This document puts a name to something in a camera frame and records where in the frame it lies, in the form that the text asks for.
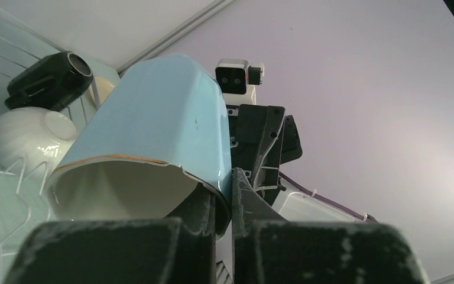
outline white container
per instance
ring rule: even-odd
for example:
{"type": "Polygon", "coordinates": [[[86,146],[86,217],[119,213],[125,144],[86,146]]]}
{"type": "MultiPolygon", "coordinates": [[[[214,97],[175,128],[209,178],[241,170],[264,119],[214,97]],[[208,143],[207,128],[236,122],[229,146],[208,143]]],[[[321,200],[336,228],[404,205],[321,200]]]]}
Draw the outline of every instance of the white container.
{"type": "Polygon", "coordinates": [[[0,116],[0,165],[24,177],[48,176],[77,137],[65,115],[44,108],[17,108],[0,116]]]}

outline purple cable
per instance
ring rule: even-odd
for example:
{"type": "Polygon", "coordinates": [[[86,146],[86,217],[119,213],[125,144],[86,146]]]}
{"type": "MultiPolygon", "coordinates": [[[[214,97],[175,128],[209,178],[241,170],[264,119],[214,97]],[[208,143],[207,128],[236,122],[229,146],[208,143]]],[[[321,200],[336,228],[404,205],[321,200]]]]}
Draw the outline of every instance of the purple cable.
{"type": "MultiPolygon", "coordinates": [[[[297,188],[298,190],[302,191],[303,193],[306,193],[308,195],[312,195],[313,192],[306,189],[305,187],[303,187],[302,185],[299,185],[296,181],[290,179],[287,175],[279,172],[279,176],[282,177],[283,179],[285,179],[289,184],[293,185],[295,188],[297,188]]],[[[364,219],[364,216],[355,212],[354,210],[352,209],[349,209],[345,206],[343,206],[342,204],[338,204],[337,202],[333,201],[333,200],[330,200],[330,199],[327,199],[326,197],[322,196],[322,195],[319,195],[319,194],[314,194],[314,198],[316,198],[317,200],[319,201],[322,201],[328,205],[331,205],[335,208],[338,208],[340,210],[342,210],[343,212],[346,212],[348,213],[349,215],[357,218],[357,219],[360,219],[360,220],[363,220],[364,219]]],[[[366,222],[367,223],[378,223],[378,221],[370,214],[367,215],[367,219],[366,219],[366,222]]]]}

